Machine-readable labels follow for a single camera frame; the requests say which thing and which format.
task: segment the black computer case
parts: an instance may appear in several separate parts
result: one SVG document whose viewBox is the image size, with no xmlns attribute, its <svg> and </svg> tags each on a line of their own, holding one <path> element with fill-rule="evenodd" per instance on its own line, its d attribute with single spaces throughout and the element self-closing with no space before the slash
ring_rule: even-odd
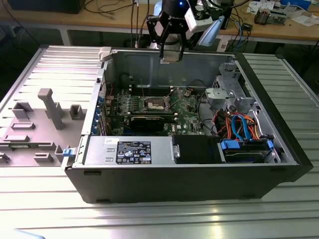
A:
<svg viewBox="0 0 319 239">
<path fill-rule="evenodd" d="M 85 0 L 7 0 L 13 10 L 54 11 L 78 14 Z"/>
</svg>

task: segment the green circuit board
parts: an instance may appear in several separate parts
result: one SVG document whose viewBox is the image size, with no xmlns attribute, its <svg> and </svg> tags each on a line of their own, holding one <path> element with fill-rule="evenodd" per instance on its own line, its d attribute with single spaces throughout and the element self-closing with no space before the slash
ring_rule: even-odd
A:
<svg viewBox="0 0 319 239">
<path fill-rule="evenodd" d="M 122 90 L 116 95 L 116 102 L 109 107 L 113 109 L 111 117 L 112 135 L 128 135 L 129 119 L 131 113 L 147 111 L 158 113 L 161 118 L 174 119 L 165 122 L 163 131 L 153 132 L 148 135 L 202 135 L 202 124 L 196 111 L 196 95 L 184 96 L 186 89 L 177 88 L 171 96 L 133 96 L 128 91 Z"/>
</svg>

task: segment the motherboard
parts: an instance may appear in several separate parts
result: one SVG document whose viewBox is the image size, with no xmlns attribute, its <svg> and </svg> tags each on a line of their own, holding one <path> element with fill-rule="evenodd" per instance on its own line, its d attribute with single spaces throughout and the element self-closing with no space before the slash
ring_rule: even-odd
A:
<svg viewBox="0 0 319 239">
<path fill-rule="evenodd" d="M 188 88 L 121 89 L 100 105 L 97 135 L 201 135 L 198 95 Z"/>
</svg>

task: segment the paper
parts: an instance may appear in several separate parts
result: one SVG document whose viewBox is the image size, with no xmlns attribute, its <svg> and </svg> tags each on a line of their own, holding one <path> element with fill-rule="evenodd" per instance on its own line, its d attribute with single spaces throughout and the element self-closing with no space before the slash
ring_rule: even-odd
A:
<svg viewBox="0 0 319 239">
<path fill-rule="evenodd" d="M 249 3 L 249 6 L 247 7 L 247 12 L 257 14 L 258 9 L 260 7 L 272 10 L 272 9 L 274 9 L 274 5 L 275 5 L 275 1 L 266 1 L 266 2 L 251 1 Z"/>
<path fill-rule="evenodd" d="M 304 15 L 291 18 L 291 20 L 295 21 L 299 24 L 302 24 L 304 26 L 312 26 L 315 24 L 319 24 L 319 19 L 311 18 L 311 17 L 304 16 Z"/>
</svg>

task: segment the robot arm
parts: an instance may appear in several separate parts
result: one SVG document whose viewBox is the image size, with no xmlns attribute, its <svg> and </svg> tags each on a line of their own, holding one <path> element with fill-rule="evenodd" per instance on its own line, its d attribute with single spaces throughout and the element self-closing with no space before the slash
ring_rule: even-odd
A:
<svg viewBox="0 0 319 239">
<path fill-rule="evenodd" d="M 223 15 L 224 10 L 214 7 L 206 0 L 162 0 L 161 11 L 158 16 L 149 16 L 147 26 L 152 43 L 160 48 L 161 59 L 164 58 L 164 46 L 170 34 L 176 34 L 179 42 L 179 56 L 183 57 L 185 48 L 194 47 L 203 32 Z M 157 23 L 162 25 L 161 34 L 157 34 Z M 193 33 L 192 37 L 186 38 L 186 32 Z"/>
</svg>

